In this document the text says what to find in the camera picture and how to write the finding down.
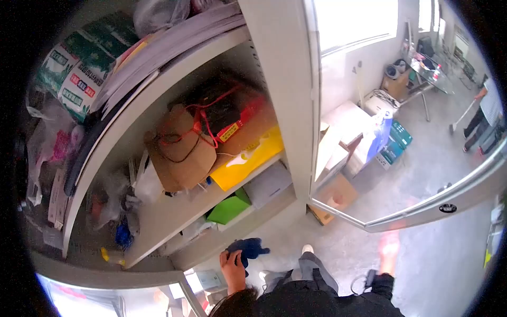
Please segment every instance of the plastic bottle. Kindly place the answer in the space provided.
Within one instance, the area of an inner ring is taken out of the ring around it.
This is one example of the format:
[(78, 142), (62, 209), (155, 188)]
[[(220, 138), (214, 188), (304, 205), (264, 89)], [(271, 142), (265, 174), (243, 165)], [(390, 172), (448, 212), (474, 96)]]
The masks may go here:
[(440, 64), (437, 66), (437, 69), (435, 69), (435, 72), (433, 73), (433, 79), (437, 80), (440, 75), (440, 67), (442, 67)]

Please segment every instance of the person's hand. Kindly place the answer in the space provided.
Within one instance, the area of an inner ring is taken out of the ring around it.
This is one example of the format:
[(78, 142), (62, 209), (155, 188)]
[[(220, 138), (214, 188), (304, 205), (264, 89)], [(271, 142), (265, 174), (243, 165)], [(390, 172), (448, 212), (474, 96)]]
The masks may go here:
[(228, 254), (229, 251), (220, 253), (220, 269), (227, 282), (227, 293), (231, 295), (246, 288), (246, 279), (245, 268), (241, 263), (241, 250), (231, 253), (229, 259), (227, 259)]
[(388, 273), (394, 276), (396, 257), (400, 251), (400, 238), (398, 230), (385, 232), (379, 243), (380, 274)]

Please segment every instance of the pink plastic bag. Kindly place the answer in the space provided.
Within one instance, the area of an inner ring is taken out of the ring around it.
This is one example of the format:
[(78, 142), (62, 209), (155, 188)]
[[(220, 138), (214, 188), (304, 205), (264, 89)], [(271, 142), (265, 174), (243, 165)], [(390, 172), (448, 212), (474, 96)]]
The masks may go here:
[(49, 98), (40, 117), (40, 121), (28, 140), (28, 190), (26, 196), (36, 206), (41, 203), (42, 194), (39, 176), (44, 162), (63, 163), (77, 151), (84, 131), (77, 126), (60, 102)]

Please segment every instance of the red label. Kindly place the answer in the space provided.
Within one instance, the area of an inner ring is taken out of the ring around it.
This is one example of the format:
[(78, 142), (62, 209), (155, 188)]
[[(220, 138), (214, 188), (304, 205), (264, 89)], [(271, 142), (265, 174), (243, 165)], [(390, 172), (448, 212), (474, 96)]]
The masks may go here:
[(95, 90), (93, 90), (92, 88), (90, 88), (90, 86), (86, 87), (85, 89), (85, 93), (87, 95), (89, 95), (90, 97), (93, 97), (93, 95), (95, 95)]
[(79, 79), (80, 78), (78, 77), (78, 75), (72, 74), (72, 77), (70, 78), (70, 82), (73, 83), (74, 85), (77, 85), (79, 82)]

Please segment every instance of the cabinet shelf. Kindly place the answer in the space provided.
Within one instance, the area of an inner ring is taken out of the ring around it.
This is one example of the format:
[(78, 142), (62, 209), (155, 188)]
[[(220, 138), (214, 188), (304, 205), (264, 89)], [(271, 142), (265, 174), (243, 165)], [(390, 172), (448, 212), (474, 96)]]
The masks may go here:
[(162, 195), (154, 204), (142, 206), (139, 209), (140, 234), (125, 252), (125, 268), (134, 266), (280, 158), (282, 153), (266, 161), (228, 191), (213, 183), (192, 201), (189, 201), (188, 195)]
[(227, 50), (248, 41), (250, 35), (246, 26), (215, 37), (194, 48), (171, 62), (171, 67), (146, 87), (132, 103), (108, 127), (106, 133), (90, 154), (77, 183), (74, 196), (69, 200), (63, 226), (63, 258), (67, 257), (70, 235), (83, 198), (104, 160), (120, 140), (127, 129), (152, 104), (161, 103), (164, 93), (178, 81), (196, 70), (204, 63), (226, 52)]
[(170, 257), (177, 270), (186, 271), (219, 254), (236, 239), (243, 239), (290, 204), (295, 202), (294, 186), (290, 185), (276, 195), (264, 207), (253, 210), (249, 215), (224, 231), (212, 230), (176, 251)]

